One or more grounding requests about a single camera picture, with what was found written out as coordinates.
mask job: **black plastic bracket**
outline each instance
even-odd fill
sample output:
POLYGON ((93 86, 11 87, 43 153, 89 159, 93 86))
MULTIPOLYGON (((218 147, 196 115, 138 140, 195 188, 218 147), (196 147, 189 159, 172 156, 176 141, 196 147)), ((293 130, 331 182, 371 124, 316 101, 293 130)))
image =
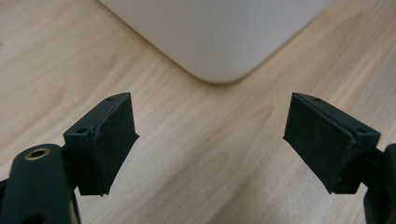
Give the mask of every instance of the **black plastic bracket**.
POLYGON ((284 139, 329 193, 356 193, 362 182, 367 223, 396 223, 396 145, 376 149, 380 133, 325 101, 294 93, 284 139))
POLYGON ((74 189, 108 194, 138 138, 130 93, 106 98, 64 133, 65 145, 24 150, 0 182, 0 223, 80 223, 74 189))

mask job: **black mount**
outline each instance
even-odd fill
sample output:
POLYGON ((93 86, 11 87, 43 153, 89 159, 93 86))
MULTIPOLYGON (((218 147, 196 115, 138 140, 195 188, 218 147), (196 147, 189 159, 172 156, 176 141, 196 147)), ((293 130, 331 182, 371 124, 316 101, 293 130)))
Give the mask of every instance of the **black mount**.
POLYGON ((284 139, 329 193, 354 194, 360 183, 369 224, 396 223, 396 145, 376 149, 380 133, 319 98, 294 93, 284 139))
POLYGON ((138 138, 129 92, 103 100, 64 133, 65 145, 24 150, 0 182, 0 223, 81 223, 74 189, 108 194, 138 138))

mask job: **black 3d-printed part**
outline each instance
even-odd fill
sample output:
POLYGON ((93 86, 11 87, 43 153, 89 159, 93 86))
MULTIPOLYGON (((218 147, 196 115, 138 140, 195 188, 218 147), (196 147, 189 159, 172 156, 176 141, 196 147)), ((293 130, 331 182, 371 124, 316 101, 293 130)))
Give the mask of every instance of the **black 3d-printed part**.
POLYGON ((0 223, 78 223, 61 148, 26 149, 12 163, 0 223))
POLYGON ((108 194, 137 138, 130 93, 108 97, 67 130, 65 147, 77 159, 80 194, 108 194))
POLYGON ((353 166, 372 153, 380 133, 318 98, 294 93, 284 139, 327 191, 356 193, 360 170, 353 166))
POLYGON ((8 179, 0 181, 0 214, 3 205, 4 193, 6 192, 8 179))
MULTIPOLYGON (((383 175, 387 189, 396 189, 396 144, 387 146, 382 160, 383 175)), ((396 204, 396 190, 389 190, 392 204, 396 204)))
POLYGON ((375 193, 369 189, 367 190, 364 195, 364 215, 366 216, 367 224, 387 223, 389 210, 388 203, 384 203, 375 193))

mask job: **wood grain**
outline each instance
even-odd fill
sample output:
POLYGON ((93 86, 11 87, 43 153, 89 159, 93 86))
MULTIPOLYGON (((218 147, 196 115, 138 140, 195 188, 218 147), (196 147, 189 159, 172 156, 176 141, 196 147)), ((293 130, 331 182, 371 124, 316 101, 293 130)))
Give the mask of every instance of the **wood grain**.
POLYGON ((13 158, 130 91, 136 142, 83 223, 364 223, 282 140, 291 93, 396 142, 396 1, 335 0, 248 77, 204 83, 97 1, 0 0, 0 178, 13 158))

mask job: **screw hole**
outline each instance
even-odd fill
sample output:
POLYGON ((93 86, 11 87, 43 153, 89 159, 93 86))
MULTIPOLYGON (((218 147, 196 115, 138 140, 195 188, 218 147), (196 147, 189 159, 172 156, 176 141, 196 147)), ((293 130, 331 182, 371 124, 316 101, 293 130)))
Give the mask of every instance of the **screw hole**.
POLYGON ((364 130, 364 129, 356 129, 356 131, 357 131, 358 133, 367 133, 367 131, 364 130))
POLYGON ((48 148, 38 148, 28 154, 26 154, 25 159, 28 161, 35 161, 47 156, 50 153, 48 148))
POLYGON ((77 130, 77 133, 85 133, 85 132, 87 132, 87 128, 80 128, 80 129, 78 129, 77 130))
POLYGON ((22 224, 42 224, 46 217, 42 214, 34 214, 26 218, 22 224))

